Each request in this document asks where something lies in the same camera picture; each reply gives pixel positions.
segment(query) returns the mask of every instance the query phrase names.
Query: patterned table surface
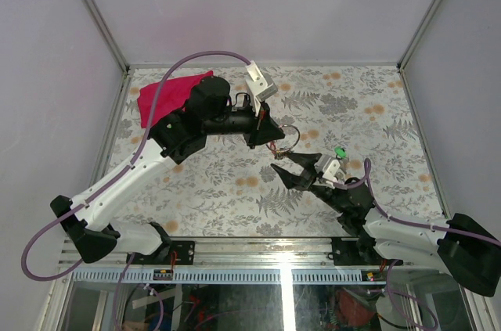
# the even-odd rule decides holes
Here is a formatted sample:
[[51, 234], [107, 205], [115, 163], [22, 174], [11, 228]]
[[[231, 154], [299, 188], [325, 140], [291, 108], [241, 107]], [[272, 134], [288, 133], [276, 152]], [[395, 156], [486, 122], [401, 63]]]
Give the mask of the patterned table surface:
[[[207, 70], [181, 69], [175, 77]], [[232, 95], [245, 90], [243, 67], [212, 70], [232, 85]], [[371, 178], [381, 205], [429, 218], [442, 213], [395, 67], [262, 70], [279, 87], [268, 100], [272, 116], [301, 130], [296, 152], [332, 153], [343, 146], [350, 156], [349, 175], [362, 176], [363, 159], [372, 160]], [[166, 71], [134, 71], [110, 167], [125, 159], [142, 137], [139, 89], [159, 81]], [[248, 149], [241, 136], [209, 137], [204, 150], [147, 185], [118, 217], [157, 221], [172, 236], [344, 236], [336, 212], [312, 194], [287, 191], [269, 166], [273, 162], [299, 173], [295, 164], [274, 160], [264, 146]]]

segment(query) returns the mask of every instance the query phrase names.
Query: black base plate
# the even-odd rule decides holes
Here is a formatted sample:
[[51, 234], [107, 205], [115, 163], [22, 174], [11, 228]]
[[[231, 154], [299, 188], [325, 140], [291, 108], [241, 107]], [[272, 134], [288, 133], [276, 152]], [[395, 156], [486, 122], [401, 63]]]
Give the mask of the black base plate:
[[195, 258], [195, 241], [172, 241], [169, 247], [169, 254], [163, 259], [151, 257], [149, 255], [136, 254], [132, 264], [159, 265], [165, 264], [171, 266], [172, 254], [176, 254], [176, 266], [191, 266]]

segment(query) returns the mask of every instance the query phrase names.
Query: gray wall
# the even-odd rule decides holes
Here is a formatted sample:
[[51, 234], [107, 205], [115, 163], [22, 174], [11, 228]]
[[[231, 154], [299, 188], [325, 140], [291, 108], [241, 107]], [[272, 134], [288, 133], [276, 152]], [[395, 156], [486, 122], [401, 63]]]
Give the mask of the gray wall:
[[96, 0], [130, 63], [208, 49], [267, 62], [397, 63], [430, 2]]
[[[80, 0], [0, 0], [0, 43], [0, 329], [28, 331], [50, 283], [24, 277], [22, 249], [88, 185], [121, 74]], [[32, 269], [54, 273], [62, 241], [42, 238]]]
[[498, 239], [500, 63], [501, 0], [445, 0], [406, 69], [449, 206]]

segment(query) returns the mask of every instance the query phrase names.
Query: cable connector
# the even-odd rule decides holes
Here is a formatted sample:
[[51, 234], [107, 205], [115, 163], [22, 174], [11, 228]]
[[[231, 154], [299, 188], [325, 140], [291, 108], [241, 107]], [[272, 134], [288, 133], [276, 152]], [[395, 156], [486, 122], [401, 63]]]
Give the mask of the cable connector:
[[246, 65], [245, 68], [250, 75], [250, 78], [246, 79], [247, 91], [250, 95], [250, 104], [254, 108], [257, 117], [261, 109], [261, 102], [275, 95], [279, 89], [270, 76], [264, 75], [259, 70], [258, 65], [256, 65], [254, 61], [251, 61], [250, 65]]

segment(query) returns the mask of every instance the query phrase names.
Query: robotic arm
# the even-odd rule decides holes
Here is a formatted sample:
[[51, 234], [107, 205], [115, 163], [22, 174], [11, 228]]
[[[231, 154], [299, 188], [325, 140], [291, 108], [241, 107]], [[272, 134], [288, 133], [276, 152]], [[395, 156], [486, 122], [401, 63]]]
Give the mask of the robotic arm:
[[[57, 196], [51, 202], [57, 217], [76, 205], [85, 205], [61, 221], [85, 263], [96, 262], [111, 251], [137, 252], [158, 263], [168, 256], [171, 241], [160, 225], [124, 223], [113, 217], [146, 183], [203, 149], [208, 135], [243, 134], [251, 149], [285, 137], [265, 102], [277, 92], [276, 85], [254, 63], [247, 70], [249, 93], [242, 106], [229, 105], [226, 80], [204, 78], [192, 88], [182, 108], [152, 126], [143, 147], [91, 188], [71, 199]], [[140, 156], [133, 160], [137, 152]]]
[[501, 248], [454, 231], [496, 240], [494, 236], [463, 214], [446, 220], [381, 212], [366, 184], [367, 168], [362, 180], [344, 180], [348, 158], [342, 149], [336, 151], [335, 157], [321, 153], [288, 153], [289, 159], [304, 168], [300, 175], [271, 164], [288, 189], [312, 192], [339, 212], [337, 220], [343, 229], [358, 238], [353, 243], [345, 243], [342, 238], [333, 239], [334, 264], [341, 265], [341, 258], [353, 265], [402, 259], [449, 274], [472, 292], [494, 296], [501, 276]]

